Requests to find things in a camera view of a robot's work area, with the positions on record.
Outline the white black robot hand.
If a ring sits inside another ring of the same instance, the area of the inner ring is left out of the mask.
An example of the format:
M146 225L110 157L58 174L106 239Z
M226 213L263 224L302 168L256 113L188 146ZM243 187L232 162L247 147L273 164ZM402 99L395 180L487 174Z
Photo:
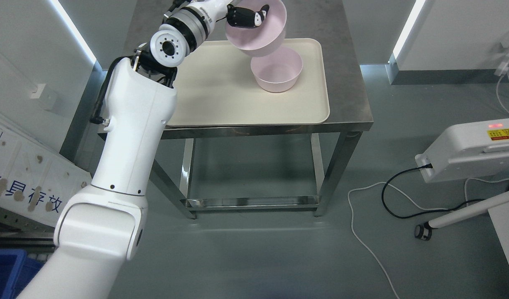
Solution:
M228 4L225 18L231 27L256 29L265 21L269 10L270 6L268 4L263 5L258 11Z

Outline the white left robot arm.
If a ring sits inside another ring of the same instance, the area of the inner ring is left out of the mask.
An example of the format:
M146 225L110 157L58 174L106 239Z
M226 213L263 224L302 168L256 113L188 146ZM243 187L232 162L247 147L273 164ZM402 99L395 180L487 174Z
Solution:
M235 0L175 0L159 30L110 67L98 101L107 132L90 185L68 200L55 231L56 250L19 299L106 299L122 265L140 244L146 189L160 138L177 104L177 67L231 12Z

